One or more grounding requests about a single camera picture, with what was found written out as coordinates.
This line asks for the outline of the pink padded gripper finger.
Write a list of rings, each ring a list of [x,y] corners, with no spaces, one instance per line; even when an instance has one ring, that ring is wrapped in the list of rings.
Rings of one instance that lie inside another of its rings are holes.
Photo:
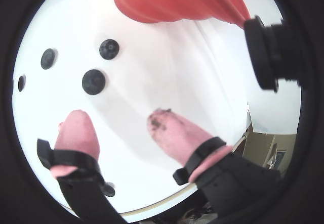
[[[98,164],[100,147],[89,115],[74,110],[59,125],[54,148],[37,140],[37,156],[81,220],[121,220],[107,200],[106,182]]]
[[[175,182],[196,184],[218,217],[253,204],[281,181],[278,170],[234,154],[221,138],[170,109],[155,110],[147,119],[147,129],[157,145],[181,165],[173,173]]]

